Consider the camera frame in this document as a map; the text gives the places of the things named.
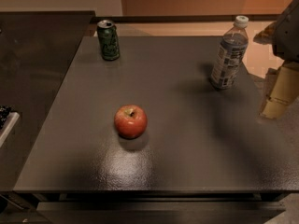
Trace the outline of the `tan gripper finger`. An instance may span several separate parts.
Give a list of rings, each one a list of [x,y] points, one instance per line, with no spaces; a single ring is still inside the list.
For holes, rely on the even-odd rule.
[[[272,22],[253,37],[253,41],[262,45],[269,45],[273,41],[276,23]]]
[[[298,62],[285,61],[279,69],[269,68],[263,84],[259,114],[264,118],[278,119],[298,96]]]

